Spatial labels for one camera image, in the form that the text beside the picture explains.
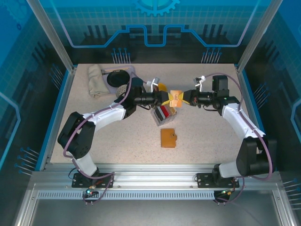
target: gear logo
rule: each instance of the gear logo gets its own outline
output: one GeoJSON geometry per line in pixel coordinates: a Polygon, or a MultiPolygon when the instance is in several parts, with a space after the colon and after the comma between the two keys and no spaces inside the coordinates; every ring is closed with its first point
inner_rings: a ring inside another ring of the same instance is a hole
{"type": "Polygon", "coordinates": [[[4,6],[19,24],[26,18],[27,3],[25,0],[0,0],[0,6],[4,6]]]}
{"type": "Polygon", "coordinates": [[[141,10],[141,13],[146,13],[147,16],[164,13],[169,13],[170,9],[175,9],[175,5],[180,3],[179,0],[134,0],[136,9],[141,10]]]}

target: speckled tabletop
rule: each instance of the speckled tabletop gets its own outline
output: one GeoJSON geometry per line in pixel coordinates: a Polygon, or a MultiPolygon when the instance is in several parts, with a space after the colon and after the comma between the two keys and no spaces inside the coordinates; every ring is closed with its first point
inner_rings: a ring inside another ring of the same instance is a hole
{"type": "MultiPolygon", "coordinates": [[[[87,71],[89,64],[78,65],[70,95],[64,111],[60,130],[68,116],[95,112],[107,107],[115,99],[114,94],[92,98],[88,92],[87,71]]],[[[99,65],[110,68],[119,65],[99,65]]],[[[193,79],[200,75],[223,72],[237,75],[233,64],[133,64],[143,80],[159,77],[168,90],[194,89],[193,79]]],[[[241,98],[235,83],[229,81],[231,96],[241,98]]],[[[211,91],[211,80],[205,81],[203,91],[211,91]]],[[[150,111],[137,108],[129,118],[114,122],[94,135],[90,150],[95,163],[119,164],[201,164],[233,161],[238,154],[239,141],[232,127],[216,112],[207,112],[183,104],[177,108],[173,122],[157,127],[150,111]],[[177,135],[176,148],[161,148],[160,129],[174,128],[177,135]]],[[[51,162],[70,163],[63,157],[62,147],[56,143],[51,162]]]]}

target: beige cloth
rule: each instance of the beige cloth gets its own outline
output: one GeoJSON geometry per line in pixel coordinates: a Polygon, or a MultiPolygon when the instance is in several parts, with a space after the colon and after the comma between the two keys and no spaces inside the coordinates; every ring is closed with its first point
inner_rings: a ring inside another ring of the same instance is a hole
{"type": "Polygon", "coordinates": [[[98,65],[92,65],[88,68],[88,78],[89,94],[92,97],[97,98],[110,93],[103,81],[103,75],[98,65]]]}

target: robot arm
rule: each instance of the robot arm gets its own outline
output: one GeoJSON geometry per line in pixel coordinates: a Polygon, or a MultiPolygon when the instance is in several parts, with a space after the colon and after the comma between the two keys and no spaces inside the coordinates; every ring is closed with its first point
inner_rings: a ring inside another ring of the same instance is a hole
{"type": "Polygon", "coordinates": [[[81,130],[72,139],[67,151],[72,155],[73,160],[82,172],[90,177],[97,177],[98,169],[93,163],[89,154],[94,134],[101,128],[109,125],[114,121],[126,119],[136,111],[137,105],[150,105],[152,107],[165,105],[173,98],[170,94],[158,89],[151,88],[152,92],[144,92],[143,81],[140,78],[132,78],[132,85],[127,98],[118,106],[112,108],[113,105],[119,103],[123,97],[119,97],[112,103],[108,110],[95,113],[79,114],[73,112],[66,124],[64,125],[59,137],[58,143],[65,148],[72,133],[85,119],[93,115],[83,124],[81,130]]]}
{"type": "Polygon", "coordinates": [[[258,129],[247,117],[242,109],[239,109],[239,101],[229,96],[228,78],[225,75],[213,77],[213,92],[201,92],[204,76],[195,79],[196,89],[188,90],[179,95],[179,99],[191,105],[212,106],[232,126],[242,142],[236,161],[218,164],[214,167],[213,175],[218,180],[237,176],[252,176],[269,172],[269,163],[263,146],[254,130],[263,138],[269,148],[272,162],[275,162],[276,141],[267,139],[264,132],[258,129]]]}

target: table surface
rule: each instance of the table surface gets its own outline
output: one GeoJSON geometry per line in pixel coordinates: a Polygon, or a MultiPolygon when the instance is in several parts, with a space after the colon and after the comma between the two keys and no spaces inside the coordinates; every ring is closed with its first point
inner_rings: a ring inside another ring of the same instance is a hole
{"type": "MultiPolygon", "coordinates": [[[[91,64],[79,64],[70,90],[59,131],[72,112],[95,112],[110,105],[115,94],[93,98],[88,92],[87,71],[91,64]]],[[[100,68],[121,66],[102,64],[100,68]]],[[[133,64],[143,80],[159,77],[168,91],[194,89],[193,79],[201,75],[223,72],[238,81],[233,64],[133,64]]],[[[231,96],[241,98],[239,89],[228,80],[231,96]]],[[[203,83],[203,91],[211,91],[211,79],[203,83]]],[[[242,108],[247,114],[245,103],[242,108]]],[[[158,127],[150,111],[137,108],[129,118],[111,123],[94,135],[90,154],[95,163],[113,164],[205,164],[236,159],[241,141],[232,127],[217,112],[207,112],[183,104],[177,108],[174,121],[158,127]],[[176,148],[161,148],[160,129],[174,128],[176,148]]],[[[56,142],[51,162],[70,163],[56,142]]]]}

